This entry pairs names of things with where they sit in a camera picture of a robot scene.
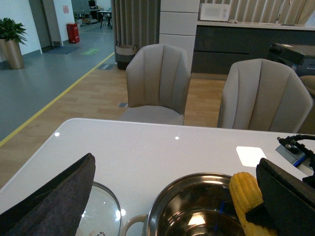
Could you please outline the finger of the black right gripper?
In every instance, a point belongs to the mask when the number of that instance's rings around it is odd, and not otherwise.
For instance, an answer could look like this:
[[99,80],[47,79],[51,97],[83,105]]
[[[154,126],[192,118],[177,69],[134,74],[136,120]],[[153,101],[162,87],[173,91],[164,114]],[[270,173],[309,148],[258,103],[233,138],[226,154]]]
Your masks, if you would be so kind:
[[270,208],[264,203],[260,203],[253,209],[249,210],[245,216],[247,221],[265,227],[277,236],[278,231],[275,223],[277,213],[276,208]]

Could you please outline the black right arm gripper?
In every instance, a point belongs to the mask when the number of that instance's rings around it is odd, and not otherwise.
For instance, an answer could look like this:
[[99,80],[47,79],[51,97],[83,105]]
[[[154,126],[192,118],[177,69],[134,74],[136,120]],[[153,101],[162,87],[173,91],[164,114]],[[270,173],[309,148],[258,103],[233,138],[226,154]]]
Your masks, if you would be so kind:
[[302,140],[315,140],[314,135],[293,135],[286,138],[277,138],[280,145],[276,148],[276,151],[287,160],[292,166],[308,174],[311,170],[312,175],[304,177],[302,181],[304,183],[315,182],[315,153],[307,149],[306,146],[299,141]]

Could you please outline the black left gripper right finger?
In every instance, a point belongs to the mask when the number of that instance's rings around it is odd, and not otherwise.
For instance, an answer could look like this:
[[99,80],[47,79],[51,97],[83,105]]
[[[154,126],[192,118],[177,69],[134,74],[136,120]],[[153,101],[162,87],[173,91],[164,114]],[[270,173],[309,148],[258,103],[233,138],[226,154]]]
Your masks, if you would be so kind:
[[266,158],[256,168],[263,203],[280,236],[315,234],[315,189]]

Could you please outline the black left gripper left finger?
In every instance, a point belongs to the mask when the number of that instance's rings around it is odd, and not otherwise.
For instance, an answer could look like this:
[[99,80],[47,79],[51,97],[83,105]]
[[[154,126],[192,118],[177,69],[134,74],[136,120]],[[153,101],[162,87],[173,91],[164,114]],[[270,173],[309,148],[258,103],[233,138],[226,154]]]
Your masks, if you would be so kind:
[[73,236],[95,176],[87,153],[52,180],[0,215],[2,236]]

